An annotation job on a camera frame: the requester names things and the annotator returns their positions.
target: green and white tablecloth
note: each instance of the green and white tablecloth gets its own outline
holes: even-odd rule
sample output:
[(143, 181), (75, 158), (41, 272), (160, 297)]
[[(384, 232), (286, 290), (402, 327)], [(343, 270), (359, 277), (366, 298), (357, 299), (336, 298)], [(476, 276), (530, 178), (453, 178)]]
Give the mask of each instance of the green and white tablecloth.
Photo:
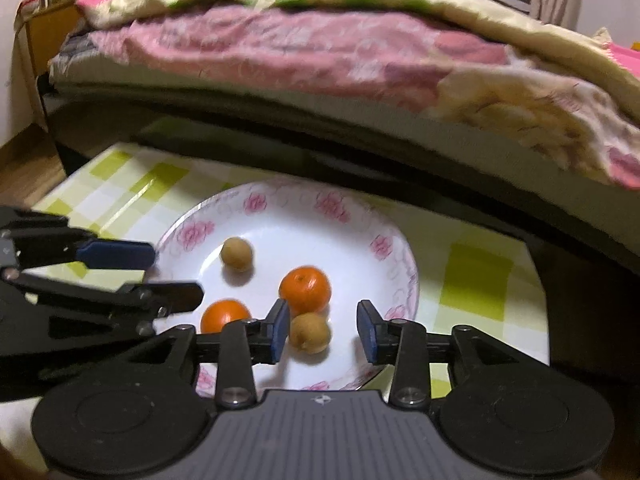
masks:
[[(273, 173), (117, 144), (53, 190), (36, 209), (69, 216), (106, 238), (157, 242), (185, 211), (229, 187)], [(545, 295), (524, 243), (413, 206), (360, 194), (391, 218), (414, 252), (420, 277), (416, 321), (449, 333), (470, 324), (548, 363)], [(62, 280), (117, 288), (141, 272), (87, 270), (83, 264), (43, 271)], [(445, 365), (432, 365), (434, 397), (449, 391)], [(367, 387), (388, 388), (390, 373)], [(0, 440), (42, 466), (30, 436), (36, 400), (0, 405)]]

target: ridged gray surface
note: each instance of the ridged gray surface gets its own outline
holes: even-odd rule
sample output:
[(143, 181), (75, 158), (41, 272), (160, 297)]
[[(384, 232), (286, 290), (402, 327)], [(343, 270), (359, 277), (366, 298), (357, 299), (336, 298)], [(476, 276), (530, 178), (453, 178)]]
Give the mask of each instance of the ridged gray surface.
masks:
[[(52, 475), (54, 480), (67, 477)], [(223, 413), (186, 458), (148, 480), (490, 480), (421, 413), (389, 409), (376, 391), (267, 394)], [(575, 479), (594, 479), (591, 472)]]

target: blanket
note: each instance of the blanket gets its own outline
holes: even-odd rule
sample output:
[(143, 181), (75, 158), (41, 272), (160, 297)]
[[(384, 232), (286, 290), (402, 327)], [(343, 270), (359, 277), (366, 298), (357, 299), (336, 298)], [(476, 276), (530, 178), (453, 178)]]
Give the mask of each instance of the blanket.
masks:
[[(111, 0), (93, 10), (93, 24), (129, 25), (94, 32), (92, 40), (118, 62), (262, 88), (365, 97), (472, 124), (562, 168), (640, 189), (640, 82), (597, 40), (489, 0), (236, 0), (244, 7), (164, 17), (200, 1)], [(163, 17), (135, 21), (151, 16)]]

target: metal bolt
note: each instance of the metal bolt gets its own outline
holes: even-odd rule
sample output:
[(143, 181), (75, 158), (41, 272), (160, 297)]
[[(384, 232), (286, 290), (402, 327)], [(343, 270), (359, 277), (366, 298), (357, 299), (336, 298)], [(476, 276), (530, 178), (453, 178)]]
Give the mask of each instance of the metal bolt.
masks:
[(154, 330), (154, 324), (150, 321), (140, 321), (138, 326), (136, 327), (136, 332), (138, 335), (142, 337), (149, 337), (151, 335), (156, 335), (156, 331)]
[(427, 395), (419, 388), (407, 386), (396, 393), (396, 400), (402, 404), (419, 404), (427, 398)]
[(239, 406), (251, 399), (251, 393), (246, 388), (240, 388), (239, 386), (233, 386), (231, 388), (225, 388), (222, 390), (222, 396), (220, 400), (227, 406)]
[(2, 271), (2, 277), (8, 282), (12, 282), (20, 278), (20, 271), (18, 269), (14, 269), (13, 267), (9, 267)]
[(140, 298), (140, 300), (142, 300), (142, 301), (146, 301), (146, 300), (148, 300), (149, 298), (151, 298), (151, 295), (152, 295), (152, 294), (153, 294), (153, 293), (152, 293), (150, 290), (148, 290), (148, 288), (141, 288), (141, 289), (138, 291), (138, 297), (139, 297), (139, 298)]

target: white plate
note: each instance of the white plate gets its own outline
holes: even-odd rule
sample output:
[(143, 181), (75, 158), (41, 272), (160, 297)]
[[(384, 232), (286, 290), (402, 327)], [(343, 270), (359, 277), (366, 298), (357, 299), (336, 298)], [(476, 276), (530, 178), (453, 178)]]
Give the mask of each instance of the white plate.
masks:
[[(219, 258), (224, 241), (245, 238), (255, 253), (254, 272), (227, 272)], [(399, 229), (372, 207), (340, 189), (279, 178), (229, 189), (205, 200), (162, 237), (149, 281), (197, 280), (204, 301), (188, 314), (156, 320), (161, 332), (190, 323), (198, 329), (207, 307), (235, 298), (262, 319), (278, 298), (283, 277), (299, 266), (323, 270), (332, 286), (327, 351), (307, 356), (287, 344), (276, 366), (254, 366), (265, 388), (352, 390), (378, 367), (364, 357), (356, 306), (371, 300), (385, 319), (415, 319), (418, 279), (414, 256)], [(198, 392), (212, 395), (216, 366), (202, 365)]]

